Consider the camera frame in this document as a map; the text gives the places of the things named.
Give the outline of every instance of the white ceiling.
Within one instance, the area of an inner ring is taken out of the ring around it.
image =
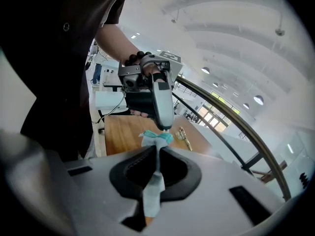
[[[277,36],[281,19],[285,35]],[[228,90],[213,89],[226,98],[239,93],[230,100],[249,103],[242,111],[252,117],[314,77],[312,43],[284,0],[126,0],[120,24],[127,36],[140,33],[133,40],[140,48],[170,50],[189,76],[225,84]],[[257,94],[263,107],[253,101]]]

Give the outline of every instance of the fluorescent light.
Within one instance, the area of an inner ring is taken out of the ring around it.
[[[207,68],[206,66],[201,68],[201,71],[205,72],[206,74],[209,74],[210,73],[210,70],[209,68]]]
[[[291,145],[290,145],[290,144],[287,144],[287,147],[289,148],[289,151],[290,151],[292,154],[294,154],[294,152],[293,152],[293,149],[292,149]]]
[[[256,95],[254,97],[255,102],[257,102],[259,105],[264,105],[264,99],[261,95]]]
[[[250,109],[250,106],[249,106],[247,103],[244,103],[243,106],[244,106],[246,109]]]

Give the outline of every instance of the black metal bar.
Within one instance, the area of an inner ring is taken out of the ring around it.
[[[196,116],[198,116],[207,127],[211,129],[215,133],[215,135],[224,143],[225,146],[232,152],[232,154],[237,158],[237,160],[240,161],[242,164],[242,169],[247,171],[252,175],[252,172],[246,167],[246,163],[243,161],[243,159],[239,156],[239,154],[235,151],[235,149],[223,138],[223,136],[214,129],[213,126],[211,126],[204,117],[202,117],[195,109],[193,109],[190,105],[188,105],[184,100],[182,100],[179,96],[177,96],[175,93],[172,93],[181,103],[183,103],[190,111],[192,111]]]
[[[261,153],[262,157],[267,162],[270,167],[271,172],[275,176],[279,187],[283,193],[284,200],[289,200],[291,198],[291,193],[289,190],[289,186],[284,178],[283,172],[278,165],[275,157],[263,142],[263,140],[258,136],[258,134],[250,127],[240,116],[238,116],[231,108],[226,106],[224,103],[216,99],[213,95],[211,95],[206,90],[198,87],[194,83],[183,79],[181,77],[177,77],[177,82],[181,83],[183,86],[187,87],[191,91],[198,94],[200,97],[210,102],[213,106],[215,106],[219,111],[221,111],[225,116],[227,116],[251,141],[251,143],[257,148],[258,152]]]
[[[260,153],[257,153],[245,163],[246,167],[249,169],[251,166],[256,164],[261,158],[262,158],[262,155]]]

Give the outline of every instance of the wooden table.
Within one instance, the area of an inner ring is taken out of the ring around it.
[[[170,129],[174,141],[171,147],[188,150],[183,140],[175,136],[182,126],[191,144],[192,150],[202,154],[210,154],[211,144],[199,133],[199,131],[184,117],[175,116],[175,121]],[[125,151],[134,150],[141,147],[142,137],[140,133],[151,130],[156,134],[162,133],[155,123],[147,118],[137,116],[107,116],[105,117],[105,144],[107,155],[113,155]]]

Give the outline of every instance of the person's arm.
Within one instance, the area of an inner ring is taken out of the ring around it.
[[[131,54],[139,51],[116,25],[105,24],[99,28],[95,39],[104,52],[117,61],[122,60],[123,64]]]

